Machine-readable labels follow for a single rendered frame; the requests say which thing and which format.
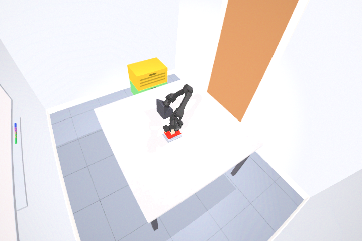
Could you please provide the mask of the red plate with cream block handle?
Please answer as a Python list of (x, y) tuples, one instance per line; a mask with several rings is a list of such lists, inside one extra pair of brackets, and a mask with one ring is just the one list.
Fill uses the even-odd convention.
[(175, 132), (174, 129), (172, 129), (171, 132), (170, 132), (170, 131), (168, 131), (168, 132), (165, 132), (165, 131), (164, 131), (164, 133), (166, 134), (166, 136), (168, 137), (168, 139), (170, 139), (170, 138), (172, 138), (172, 137), (175, 137), (175, 136), (181, 134), (181, 132), (180, 132), (179, 130)]

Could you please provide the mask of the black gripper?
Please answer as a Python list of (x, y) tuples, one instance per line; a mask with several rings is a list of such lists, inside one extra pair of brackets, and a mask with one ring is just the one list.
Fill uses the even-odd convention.
[[(180, 122), (177, 122), (177, 124), (183, 125), (182, 120), (180, 120)], [(170, 125), (164, 125), (164, 126), (163, 126), (163, 129), (165, 130), (165, 132), (168, 132), (168, 131), (171, 132), (171, 130), (172, 130), (172, 129), (170, 128)]]

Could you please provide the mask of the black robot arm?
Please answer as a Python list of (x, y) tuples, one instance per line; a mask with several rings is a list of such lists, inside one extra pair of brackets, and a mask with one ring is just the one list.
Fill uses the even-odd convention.
[[(183, 89), (177, 91), (176, 93), (171, 93), (169, 95), (167, 95), (165, 98), (166, 100), (164, 102), (162, 102), (165, 106), (169, 107), (171, 103), (176, 101), (176, 98), (185, 94), (180, 106), (174, 111), (172, 112), (171, 116), (170, 116), (170, 128), (174, 129), (174, 131), (178, 131), (179, 129), (181, 129), (181, 125), (177, 124), (177, 122), (180, 122), (183, 115), (184, 115), (184, 109), (185, 106), (187, 104), (187, 102), (189, 101), (190, 97), (192, 96), (193, 93), (193, 88), (191, 86), (189, 86), (188, 84), (185, 84), (183, 86)], [(178, 118), (179, 119), (178, 119)]]

